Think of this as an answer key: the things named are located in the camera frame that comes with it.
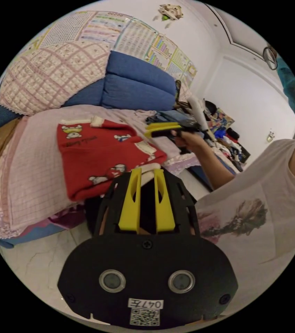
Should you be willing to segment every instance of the blue sofa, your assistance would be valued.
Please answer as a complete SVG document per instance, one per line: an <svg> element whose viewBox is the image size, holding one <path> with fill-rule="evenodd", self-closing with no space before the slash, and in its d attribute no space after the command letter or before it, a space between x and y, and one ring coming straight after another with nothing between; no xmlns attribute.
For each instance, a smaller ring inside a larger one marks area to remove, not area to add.
<svg viewBox="0 0 295 333"><path fill-rule="evenodd" d="M106 109L167 111L173 108L175 95L175 80L169 74L146 61L111 51L105 77L79 91L63 107L88 104ZM0 127L19 117L21 115L0 106ZM62 230L50 224L34 228L22 237L0 239L0 245L12 248Z"/></svg>

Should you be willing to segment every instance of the pink bedsheet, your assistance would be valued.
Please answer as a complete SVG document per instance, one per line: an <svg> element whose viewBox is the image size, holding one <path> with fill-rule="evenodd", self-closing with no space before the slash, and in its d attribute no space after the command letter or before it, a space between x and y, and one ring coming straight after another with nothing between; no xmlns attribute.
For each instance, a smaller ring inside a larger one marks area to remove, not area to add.
<svg viewBox="0 0 295 333"><path fill-rule="evenodd" d="M125 122L145 138L145 119L154 113L77 105L26 117L16 129L5 161L1 181L3 220L12 231L20 230L77 204L67 197L57 147L56 127L61 120L100 116L117 123ZM155 138L153 143L167 153L165 167L174 173L198 163L192 154L179 155L179 149L165 137Z"/></svg>
<svg viewBox="0 0 295 333"><path fill-rule="evenodd" d="M63 210L53 216L44 219L42 221L38 221L33 225L30 225L26 228L20 228L17 230L11 230L9 223L3 220L3 209L2 209L2 200L1 200L1 178L3 175L3 167L6 161L7 153L9 150L11 142L9 142L8 146L5 148L1 158L0 158L0 238L8 239L13 237L23 236L29 232L31 232L35 227L46 227L50 223L57 224L64 229L71 229L75 226L79 225L84 221L84 214L82 214L82 205L78 205L76 207L72 207L68 210Z"/></svg>

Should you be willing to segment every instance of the qr code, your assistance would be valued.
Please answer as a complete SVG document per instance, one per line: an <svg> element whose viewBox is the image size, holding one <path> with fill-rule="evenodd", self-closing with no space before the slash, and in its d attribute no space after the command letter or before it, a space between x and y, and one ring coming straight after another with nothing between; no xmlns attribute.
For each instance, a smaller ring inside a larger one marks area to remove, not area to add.
<svg viewBox="0 0 295 333"><path fill-rule="evenodd" d="M159 326L160 310L131 309L130 325Z"/></svg>

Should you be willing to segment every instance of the marble floor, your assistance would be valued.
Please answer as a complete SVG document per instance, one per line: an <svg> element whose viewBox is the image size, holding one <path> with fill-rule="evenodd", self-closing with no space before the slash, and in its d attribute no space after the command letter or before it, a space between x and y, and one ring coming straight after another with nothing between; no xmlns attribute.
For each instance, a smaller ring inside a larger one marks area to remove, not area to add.
<svg viewBox="0 0 295 333"><path fill-rule="evenodd" d="M209 192L187 170L180 174L188 191L198 200ZM73 313L57 289L64 262L72 250L90 238L86 223L74 229L16 245L0 251L13 272L37 297L64 314L86 321Z"/></svg>

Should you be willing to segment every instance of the person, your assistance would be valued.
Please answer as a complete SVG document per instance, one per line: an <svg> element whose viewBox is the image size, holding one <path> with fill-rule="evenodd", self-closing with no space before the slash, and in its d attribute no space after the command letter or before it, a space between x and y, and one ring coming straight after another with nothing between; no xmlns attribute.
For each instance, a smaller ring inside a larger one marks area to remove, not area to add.
<svg viewBox="0 0 295 333"><path fill-rule="evenodd" d="M295 77L272 51L295 113ZM238 291L222 313L232 315L273 284L295 254L295 139L272 142L237 175L219 162L201 136L181 132L175 143L197 156L214 189L195 208L201 237L227 255L238 279Z"/></svg>

